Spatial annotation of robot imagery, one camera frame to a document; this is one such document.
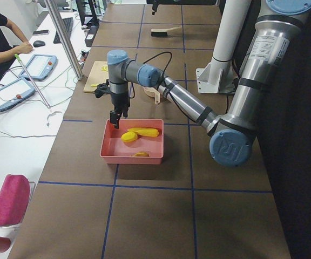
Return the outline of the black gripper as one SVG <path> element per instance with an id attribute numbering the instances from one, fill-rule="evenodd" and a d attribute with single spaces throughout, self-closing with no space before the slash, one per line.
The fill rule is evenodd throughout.
<path id="1" fill-rule="evenodd" d="M 94 91 L 96 98 L 100 98 L 104 94 L 111 96 L 114 110 L 110 111 L 110 123 L 114 128 L 119 129 L 120 111 L 124 118 L 128 117 L 130 107 L 129 87 L 128 83 L 112 83 L 109 79 L 105 83 L 101 83 Z"/>

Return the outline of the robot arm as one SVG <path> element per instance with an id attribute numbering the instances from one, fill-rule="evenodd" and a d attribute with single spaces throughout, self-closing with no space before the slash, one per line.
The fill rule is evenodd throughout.
<path id="1" fill-rule="evenodd" d="M 252 154 L 256 138 L 256 119 L 265 92 L 280 67 L 290 42 L 303 29 L 311 12 L 311 1 L 259 1 L 254 33 L 233 82 L 233 56 L 251 1 L 226 1 L 211 61 L 196 71 L 200 94 L 233 96 L 224 114 L 216 113 L 197 96 L 149 62 L 139 63 L 124 50 L 107 53 L 108 78 L 97 86 L 97 98 L 108 95 L 113 109 L 110 124 L 119 128 L 128 116 L 130 87 L 138 84 L 154 90 L 175 106 L 210 138 L 209 153 L 220 165 L 238 167 Z"/>

